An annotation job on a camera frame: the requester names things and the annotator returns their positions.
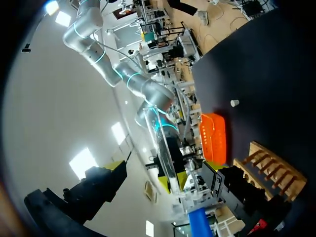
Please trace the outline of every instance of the desk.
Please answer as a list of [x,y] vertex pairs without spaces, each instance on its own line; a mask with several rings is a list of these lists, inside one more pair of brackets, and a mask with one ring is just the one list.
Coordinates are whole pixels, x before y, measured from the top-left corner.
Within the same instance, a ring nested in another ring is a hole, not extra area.
[[[293,203],[285,231],[306,217],[316,194],[315,47],[279,10],[248,22],[194,64],[203,113],[227,123],[228,159],[247,157],[257,141],[308,179]],[[230,100],[240,104],[230,106]]]

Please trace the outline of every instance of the robotic arm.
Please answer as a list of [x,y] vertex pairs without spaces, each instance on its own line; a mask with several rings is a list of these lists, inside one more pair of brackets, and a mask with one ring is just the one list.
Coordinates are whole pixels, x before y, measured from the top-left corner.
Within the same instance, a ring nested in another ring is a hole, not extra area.
[[125,62],[113,68],[104,49],[90,38],[90,35],[102,26],[100,1],[84,0],[78,9],[75,22],[63,36],[64,44],[81,54],[110,86],[115,87],[122,81],[133,94],[144,98],[145,101],[139,108],[135,120],[140,126],[147,127],[143,108],[147,105],[156,105],[158,110],[165,114],[164,111],[173,101],[173,93],[149,77],[134,71]]

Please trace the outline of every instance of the wooden stand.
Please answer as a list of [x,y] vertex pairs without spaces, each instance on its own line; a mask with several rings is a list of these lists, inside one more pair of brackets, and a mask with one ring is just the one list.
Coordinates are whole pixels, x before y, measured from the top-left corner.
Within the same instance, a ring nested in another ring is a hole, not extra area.
[[[256,142],[250,143],[249,157],[245,158],[243,162],[234,160],[234,165],[243,169],[245,174],[253,179],[255,186],[265,189],[264,185],[244,166],[248,162],[252,162],[253,166],[259,168],[259,174],[265,173],[267,175],[265,180],[271,179],[274,182],[272,188],[279,187],[281,189],[279,194],[286,194],[287,200],[295,200],[307,182],[307,179],[294,167]],[[267,189],[266,193],[268,198],[272,197]]]

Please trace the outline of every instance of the transparent tube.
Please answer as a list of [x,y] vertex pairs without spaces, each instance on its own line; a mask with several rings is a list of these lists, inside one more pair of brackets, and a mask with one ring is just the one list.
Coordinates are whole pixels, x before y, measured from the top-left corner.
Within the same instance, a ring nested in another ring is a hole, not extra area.
[[151,138],[154,143],[159,161],[161,163],[164,174],[169,180],[170,189],[173,194],[180,194],[177,174],[173,167],[172,158],[167,145],[167,140],[164,135],[159,112],[156,106],[148,106],[144,109],[145,119]]

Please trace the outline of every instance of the red object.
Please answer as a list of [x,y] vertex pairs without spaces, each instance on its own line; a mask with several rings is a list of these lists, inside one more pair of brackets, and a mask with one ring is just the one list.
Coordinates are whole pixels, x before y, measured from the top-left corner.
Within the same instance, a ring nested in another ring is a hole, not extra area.
[[226,163],[225,120],[215,113],[202,114],[199,131],[204,158],[220,165]]
[[249,232],[251,234],[252,232],[255,232],[257,230],[262,230],[267,226],[267,222],[264,220],[260,219],[259,222],[255,225],[255,227]]

